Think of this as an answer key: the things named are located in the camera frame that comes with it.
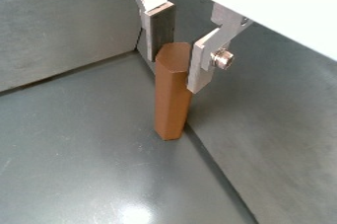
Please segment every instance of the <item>orange wooden block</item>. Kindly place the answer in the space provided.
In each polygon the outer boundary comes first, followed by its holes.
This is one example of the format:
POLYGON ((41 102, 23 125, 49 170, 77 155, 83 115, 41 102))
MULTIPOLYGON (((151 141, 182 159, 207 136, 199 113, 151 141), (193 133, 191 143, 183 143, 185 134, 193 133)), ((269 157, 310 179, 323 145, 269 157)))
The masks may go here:
POLYGON ((191 93, 186 89, 190 45, 167 43, 155 57, 155 123, 163 140, 181 137, 191 93))

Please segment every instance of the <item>screw head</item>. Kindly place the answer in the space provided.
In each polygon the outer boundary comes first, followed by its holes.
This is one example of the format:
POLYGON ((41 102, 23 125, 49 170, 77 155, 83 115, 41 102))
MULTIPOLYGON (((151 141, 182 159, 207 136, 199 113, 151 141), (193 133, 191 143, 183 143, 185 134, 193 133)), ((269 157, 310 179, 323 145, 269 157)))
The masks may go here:
POLYGON ((227 69, 234 60, 234 55, 225 48, 221 48, 215 51, 215 53, 211 53, 210 57, 213 66, 222 70, 227 69))
POLYGON ((245 26, 247 24, 249 19, 246 17, 242 17, 241 20, 241 26, 245 26))

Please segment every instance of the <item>metal bracket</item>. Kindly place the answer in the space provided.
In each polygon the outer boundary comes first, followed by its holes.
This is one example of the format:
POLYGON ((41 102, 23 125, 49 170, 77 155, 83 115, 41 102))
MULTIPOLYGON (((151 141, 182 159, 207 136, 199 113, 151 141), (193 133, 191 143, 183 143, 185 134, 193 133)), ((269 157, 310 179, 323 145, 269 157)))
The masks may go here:
POLYGON ((217 3, 213 5, 210 20, 219 28, 214 29, 193 45, 186 81, 186 88, 191 93, 197 93, 210 82, 214 66, 222 65, 221 68, 226 68, 230 64, 233 55, 226 50, 229 42, 253 23, 251 20, 217 3))
POLYGON ((146 32, 146 57, 154 61, 165 43, 173 42, 174 5, 167 0, 135 0, 146 32))

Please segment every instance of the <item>bolt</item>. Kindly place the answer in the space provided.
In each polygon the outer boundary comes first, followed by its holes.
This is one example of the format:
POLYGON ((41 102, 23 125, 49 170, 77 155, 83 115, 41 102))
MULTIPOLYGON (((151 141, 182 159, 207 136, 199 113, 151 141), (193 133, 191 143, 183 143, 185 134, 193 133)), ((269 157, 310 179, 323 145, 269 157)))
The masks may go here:
POLYGON ((219 48, 214 53, 210 53, 210 57, 213 66, 222 70, 230 66, 234 60, 234 55, 225 48, 219 48))

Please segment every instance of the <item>gray wall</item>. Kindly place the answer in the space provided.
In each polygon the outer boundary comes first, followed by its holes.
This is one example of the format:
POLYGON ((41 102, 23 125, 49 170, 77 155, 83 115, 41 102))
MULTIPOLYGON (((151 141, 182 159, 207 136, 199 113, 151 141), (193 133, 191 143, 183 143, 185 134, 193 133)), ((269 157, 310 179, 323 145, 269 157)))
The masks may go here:
POLYGON ((134 49, 134 0, 0 0, 0 91, 134 49))

